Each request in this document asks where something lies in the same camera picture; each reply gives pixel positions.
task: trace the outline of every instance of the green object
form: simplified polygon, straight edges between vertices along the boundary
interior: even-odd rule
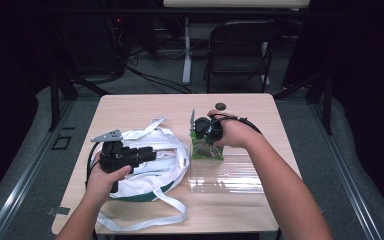
[[[206,137],[196,139],[195,132],[191,132],[192,159],[214,159],[223,161],[223,147],[209,144]]]

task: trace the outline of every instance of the black curtain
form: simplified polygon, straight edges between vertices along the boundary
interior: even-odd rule
[[[0,181],[37,111],[35,94],[49,73],[16,2],[0,1]]]

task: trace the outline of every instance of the right hand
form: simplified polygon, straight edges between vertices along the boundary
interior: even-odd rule
[[[216,119],[223,118],[222,115],[218,114],[234,116],[232,114],[224,113],[219,110],[210,110],[207,116],[214,115]],[[248,143],[250,141],[253,141],[255,137],[262,136],[260,133],[256,132],[251,127],[233,119],[223,120],[221,121],[221,125],[223,127],[223,137],[219,141],[214,143],[216,146],[246,148]]]

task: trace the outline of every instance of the hand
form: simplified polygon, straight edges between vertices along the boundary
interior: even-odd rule
[[[99,157],[100,152],[95,155],[93,164],[99,161]],[[106,173],[98,162],[90,173],[84,198],[92,200],[98,206],[104,205],[108,200],[113,183],[123,180],[130,170],[130,166],[125,166],[115,172]]]
[[[212,116],[216,119],[223,118],[223,115],[234,116],[232,114],[223,113],[218,110],[210,110],[207,116]],[[226,119],[221,121],[223,127],[223,137],[215,142],[216,146],[230,146],[247,148],[250,141],[262,135],[256,132],[251,127],[234,119]]]

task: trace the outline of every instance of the table surface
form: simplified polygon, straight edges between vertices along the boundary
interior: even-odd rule
[[[165,7],[307,8],[310,0],[164,0]]]
[[[114,129],[122,132],[143,129],[151,119],[165,117],[167,120],[161,127],[170,128],[180,141],[190,146],[192,110],[195,109],[195,119],[206,116],[208,110],[218,102],[227,105],[226,112],[247,117],[255,124],[300,175],[275,102],[269,94],[107,95],[101,98],[61,201],[61,207],[71,210],[67,216],[56,216],[52,232],[57,234],[62,229],[84,194],[87,159],[93,146],[91,138]],[[229,153],[235,151],[243,153],[243,149],[225,149]],[[167,195],[185,204],[186,220],[173,225],[150,227],[134,234],[262,232],[275,231],[278,227],[263,193],[192,192],[188,176],[185,176]],[[158,200],[147,203],[110,200],[101,211],[122,226],[178,214]],[[98,234],[114,234],[99,223],[96,224],[96,231]]]

